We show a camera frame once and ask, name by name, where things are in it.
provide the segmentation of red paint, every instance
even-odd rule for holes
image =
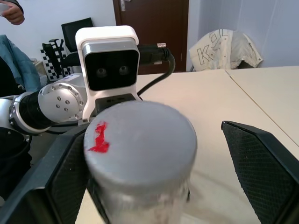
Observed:
[[[102,124],[98,124],[95,132],[98,133],[98,137],[95,139],[95,147],[89,149],[89,151],[97,152],[97,153],[106,153],[109,149],[109,142],[105,141],[104,131],[107,128],[107,123],[103,122]]]

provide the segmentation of metal can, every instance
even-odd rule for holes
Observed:
[[[179,224],[196,151],[189,120],[154,102],[106,109],[84,139],[96,194],[111,224]]]

